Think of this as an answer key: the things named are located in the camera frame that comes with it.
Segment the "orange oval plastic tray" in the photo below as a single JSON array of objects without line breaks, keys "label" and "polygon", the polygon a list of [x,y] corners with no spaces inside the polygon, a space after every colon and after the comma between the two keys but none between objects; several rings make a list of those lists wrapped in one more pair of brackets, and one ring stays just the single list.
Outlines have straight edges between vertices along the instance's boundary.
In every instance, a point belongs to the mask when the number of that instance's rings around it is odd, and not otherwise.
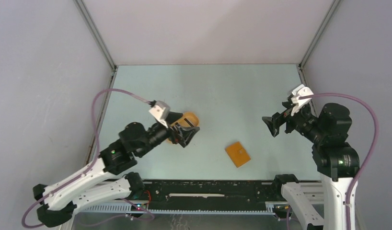
[{"label": "orange oval plastic tray", "polygon": [[198,126],[199,119],[192,112],[184,112],[184,113],[169,112],[166,121],[170,125],[170,127],[172,127],[175,124],[180,124],[183,127],[199,127]]}]

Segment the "orange leather card holder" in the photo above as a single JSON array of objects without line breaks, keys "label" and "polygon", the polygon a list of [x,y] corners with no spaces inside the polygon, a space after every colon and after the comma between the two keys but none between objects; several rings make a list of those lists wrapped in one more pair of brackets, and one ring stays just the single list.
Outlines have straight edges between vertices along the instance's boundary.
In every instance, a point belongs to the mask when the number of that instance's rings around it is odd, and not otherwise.
[{"label": "orange leather card holder", "polygon": [[250,155],[239,141],[227,146],[225,151],[236,168],[243,166],[251,160]]}]

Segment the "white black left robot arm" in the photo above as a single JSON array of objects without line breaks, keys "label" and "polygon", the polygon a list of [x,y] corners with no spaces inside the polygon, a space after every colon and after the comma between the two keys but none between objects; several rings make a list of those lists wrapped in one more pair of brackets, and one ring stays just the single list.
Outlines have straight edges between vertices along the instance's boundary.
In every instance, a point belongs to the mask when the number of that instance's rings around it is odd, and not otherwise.
[{"label": "white black left robot arm", "polygon": [[127,172],[165,140],[186,147],[200,130],[197,126],[175,124],[166,128],[159,122],[145,129],[141,123],[128,124],[119,138],[102,150],[97,158],[62,182],[38,184],[33,188],[39,201],[38,220],[46,227],[69,221],[80,211],[113,199],[140,199],[145,185],[137,172]]}]

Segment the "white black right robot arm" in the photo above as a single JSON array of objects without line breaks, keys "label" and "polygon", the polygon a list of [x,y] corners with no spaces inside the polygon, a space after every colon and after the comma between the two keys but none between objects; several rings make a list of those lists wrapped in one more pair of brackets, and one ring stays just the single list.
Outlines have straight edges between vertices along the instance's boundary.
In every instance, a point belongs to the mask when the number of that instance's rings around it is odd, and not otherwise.
[{"label": "white black right robot arm", "polygon": [[320,173],[324,200],[324,218],[317,219],[310,215],[312,208],[295,190],[296,180],[279,182],[272,186],[272,196],[277,200],[290,202],[302,227],[306,230],[354,230],[354,203],[356,187],[349,189],[359,171],[358,153],[347,143],[348,131],[352,124],[350,111],[343,105],[327,103],[320,115],[311,113],[310,105],[304,105],[297,113],[292,113],[292,106],[284,102],[286,110],[271,117],[262,117],[271,135],[276,137],[282,125],[285,132],[297,131],[312,146],[312,158]]}]

